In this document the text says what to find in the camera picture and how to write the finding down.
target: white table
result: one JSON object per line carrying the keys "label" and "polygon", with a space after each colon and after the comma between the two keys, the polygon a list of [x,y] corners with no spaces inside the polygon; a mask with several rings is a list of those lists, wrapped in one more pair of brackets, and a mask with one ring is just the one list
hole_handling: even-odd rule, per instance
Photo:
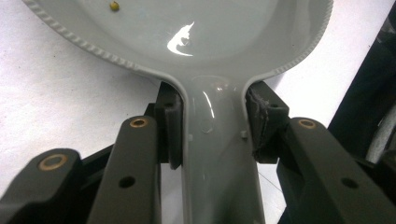
{"label": "white table", "polygon": [[[316,49],[267,83],[291,117],[328,125],[393,0],[335,0]],[[0,194],[34,156],[55,147],[82,158],[111,145],[120,124],[154,102],[159,81],[132,75],[75,47],[21,1],[0,1]],[[274,165],[259,165],[267,223],[285,202]],[[163,165],[163,223],[181,223],[180,170]]]}

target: small yellow bead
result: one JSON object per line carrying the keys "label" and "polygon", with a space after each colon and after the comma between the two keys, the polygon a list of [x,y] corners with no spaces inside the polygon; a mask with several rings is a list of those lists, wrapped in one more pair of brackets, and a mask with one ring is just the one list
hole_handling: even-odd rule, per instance
{"label": "small yellow bead", "polygon": [[110,8],[113,11],[118,11],[118,10],[120,10],[120,5],[116,1],[114,1],[114,2],[110,3]]}

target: brass insert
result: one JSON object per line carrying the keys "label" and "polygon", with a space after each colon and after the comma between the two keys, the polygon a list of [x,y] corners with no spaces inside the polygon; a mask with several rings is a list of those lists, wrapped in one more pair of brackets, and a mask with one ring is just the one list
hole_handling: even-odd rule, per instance
{"label": "brass insert", "polygon": [[298,123],[306,129],[315,129],[317,124],[309,119],[300,119]]}
{"label": "brass insert", "polygon": [[130,123],[131,127],[133,128],[143,128],[148,125],[149,121],[147,119],[139,118],[133,119]]}
{"label": "brass insert", "polygon": [[38,168],[42,171],[56,170],[67,162],[67,156],[64,154],[53,154],[46,157],[38,164]]}

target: white surface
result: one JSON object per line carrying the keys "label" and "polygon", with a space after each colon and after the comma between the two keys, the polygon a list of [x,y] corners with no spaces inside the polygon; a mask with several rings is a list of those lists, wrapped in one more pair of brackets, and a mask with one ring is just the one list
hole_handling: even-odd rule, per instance
{"label": "white surface", "polygon": [[[317,48],[285,75],[268,80],[292,117],[330,123],[392,3],[334,2]],[[22,2],[1,0],[0,18],[0,192],[42,151],[71,147],[86,157],[110,145],[120,124],[155,100],[156,80],[131,75],[76,48]],[[259,169],[276,182],[273,172]],[[175,184],[180,173],[165,172],[163,203],[181,203],[181,187]],[[284,206],[280,190],[265,178],[261,183],[266,219],[276,223]],[[181,222],[179,208],[164,206],[163,211],[163,223]]]}

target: screw hole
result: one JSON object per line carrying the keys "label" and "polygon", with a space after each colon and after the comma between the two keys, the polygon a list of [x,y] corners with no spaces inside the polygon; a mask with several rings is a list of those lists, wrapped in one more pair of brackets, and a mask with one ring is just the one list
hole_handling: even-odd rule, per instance
{"label": "screw hole", "polygon": [[120,180],[119,186],[122,189],[128,189],[134,184],[135,180],[131,176],[125,176],[123,179]]}
{"label": "screw hole", "polygon": [[350,189],[357,189],[359,185],[353,180],[349,178],[342,178],[341,182]]}

